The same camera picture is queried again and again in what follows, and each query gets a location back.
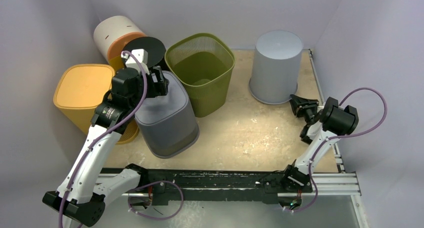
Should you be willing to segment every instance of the gray floor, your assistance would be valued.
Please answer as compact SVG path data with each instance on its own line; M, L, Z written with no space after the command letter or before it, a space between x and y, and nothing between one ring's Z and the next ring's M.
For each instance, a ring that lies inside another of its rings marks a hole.
M155 207L165 216L178 202ZM153 221L128 212L127 199L114 201L94 226L97 228L359 228L350 196L322 196L304 212L289 214L277 205L260 202L185 202L181 212L167 221ZM153 209L145 214L163 217Z

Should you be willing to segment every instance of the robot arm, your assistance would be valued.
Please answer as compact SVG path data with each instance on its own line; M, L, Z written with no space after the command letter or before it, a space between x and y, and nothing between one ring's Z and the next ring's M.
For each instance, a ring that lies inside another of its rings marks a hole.
M356 108L347 106L342 109L332 97L327 99L322 110L318 110L317 100L295 95L291 95L290 105L294 115L306 121L300 137L309 146L292 165L287 166L282 183L289 191L304 191L311 185L310 176L317 164L330 147L340 140L334 137L351 134L358 125L359 117Z
M146 97L168 93L169 82L163 77L161 68L153 67L152 71L147 68L147 52L136 49L131 53L146 71L148 84L144 84L141 79L141 69L135 65L134 59L123 55L126 67L117 71L112 79L112 89L104 95L103 102L95 109L92 126L71 171L56 191L47 192L43 197L43 203L59 211L62 199L67 194L63 207L63 214L66 216L64 227L74 227L73 220L88 227L93 226L107 205L123 193L138 187L144 177L144 169L131 164L106 183L96 184L107 157L132 118L106 134L90 148L95 139L134 111L142 98L144 86L148 87ZM73 177L73 183L68 189L69 181Z

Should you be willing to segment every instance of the cable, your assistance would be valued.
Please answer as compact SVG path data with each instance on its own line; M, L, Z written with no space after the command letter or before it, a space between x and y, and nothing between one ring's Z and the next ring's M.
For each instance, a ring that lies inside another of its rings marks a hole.
M332 139L358 137L358 136L362 136L362 135L365 135L367 133L370 133L373 130L375 130L377 127L379 127L383 123L383 121L386 119L386 116L387 116L387 103L386 103L386 100L384 99L384 97L383 97L383 95L381 93L379 93L377 90L375 90L373 88L370 88L370 87L361 87L361 88L357 88L357 89L353 90L348 95L346 95L346 97L343 98L343 100L340 102L339 106L341 106L352 94L354 94L354 93L356 93L358 91L361 91L361 90L368 90L368 91L374 92L375 94L377 94L380 97L381 101L383 102L383 106L384 106L383 116L381 117L380 121L377 124L375 124L373 127L369 128L366 131L359 132L359 133L356 133L356 134L351 134L351 135L333 136L333 137L329 137L328 139L325 139L325 140L323 140L321 142L321 144L318 146L317 150L315 150L314 154L312 155L311 159L309 160L310 161L310 163L309 163L310 165L309 165L308 173L309 173L310 181L312 182L313 187L315 188L315 196L313 197L312 201L309 204L307 204L306 206L304 206L304 207L302 207L302 208L300 208L298 210L295 210L295 211L294 210L291 210L292 213L301 212L301 211L304 211L304 210L308 209L310 206L312 206L315 203L315 201L318 198L318 187L317 187L317 184L315 183L315 181L314 181L314 179L312 177L311 167L312 167L312 162L314 162L314 158L317 155L317 153L320 151L321 147L323 147L323 145L326 142L328 142L328 141L330 141Z
M146 188L146 187L149 187L149 186L152 186L152 185L156 185L156 184L159 184L159 183L162 183L162 182L163 182L163 183L169 183L169 184L171 184L171 185L175 186L175 187L176 187L176 189L179 191L179 194L181 195L181 203L180 203L180 205L179 205L178 210L177 210L174 214L172 214L172 215L170 215L170 216L168 216L168 217L163 217L163 218L159 218L159 217L152 217L152 216L145 215L145 214L143 214L143 213L140 213L140 212L136 211L136 210L132 207L132 205L131 205L131 203L130 203L130 198L128 198L128 207L129 207L129 210L128 210L128 211L132 211L132 212L134 212L136 215L139 215L139 216L142 216L142 217L145 217L145 218L149 218L149 219L152 219L152 220L155 220L155 221L164 221L164 220L168 220L168 219L170 219L170 218L172 218L172 217L176 216L176 215L177 215L177 214L181 211L181 208L183 208L183 205L184 205L184 196L183 196L183 191L181 190L181 188L180 188L179 186L177 186L175 183L172 183L172 182L170 182L170 181L158 181L158 182L153 182L153 183L150 183L150 184L144 185L144 186L142 186L142 187L136 188L135 190L141 190L141 189L144 189L144 188Z
M141 96L141 100L138 103L138 105L135 107L135 109L128 114L128 116L126 116L124 119L122 119L122 121L118 122L116 125L114 125L113 127L107 129L103 134L101 134L99 137L97 137L96 139L93 140L93 142L91 142L91 144L88 146L89 150L87 149L84 154L81 156L81 159L79 160L79 162L77 163L77 165L75 166L75 169L73 170L72 175L69 178L69 182L66 186L66 191L63 194L62 197L62 201L60 203L60 208L59 208L59 228L63 228L63 214L64 214L64 207L65 207L65 201L68 198L69 192L71 190L72 184L74 183L75 180L75 176L77 175L78 171L80 170L81 166L84 163L84 160L87 158L87 156L89 155L90 151L93 150L93 147L100 141L100 139L102 139L103 137L105 137L107 134L113 132L116 128L118 128L119 126L121 126L122 124L124 124L125 122L127 122L131 117L134 116L134 114L137 112L137 110L142 106L142 103L144 102L146 95L147 95L147 77L146 77L146 73L143 69L142 64L138 61L138 59L129 51L123 51L124 54L128 54L130 57L132 57L137 65L140 68L140 72L141 75L143 76L143 95Z

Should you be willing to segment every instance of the beige table surface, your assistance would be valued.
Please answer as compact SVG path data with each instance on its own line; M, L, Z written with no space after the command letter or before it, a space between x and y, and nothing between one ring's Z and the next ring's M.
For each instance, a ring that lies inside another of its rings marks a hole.
M236 50L235 67L226 103L214 113L197 118L200 136L184 152L169 158L155 157L141 133L134 141L114 147L104 167L123 168L135 163L145 168L190 170L274 171L283 170L308 147L299 134L305 125L287 102L265 105L248 90L253 51ZM308 54L302 55L297 95L319 99ZM332 149L316 172L338 172Z

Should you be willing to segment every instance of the yellow lid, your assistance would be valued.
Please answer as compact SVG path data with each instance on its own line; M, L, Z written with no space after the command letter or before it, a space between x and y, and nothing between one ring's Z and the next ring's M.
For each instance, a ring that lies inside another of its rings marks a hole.
M109 65L113 67L115 71L118 71L121 68L124 68L124 63L122 62L121 56L116 56L109 61Z
M95 108L101 104L104 94L111 88L114 75L114 69L105 64L72 66L60 79L53 102L58 108Z

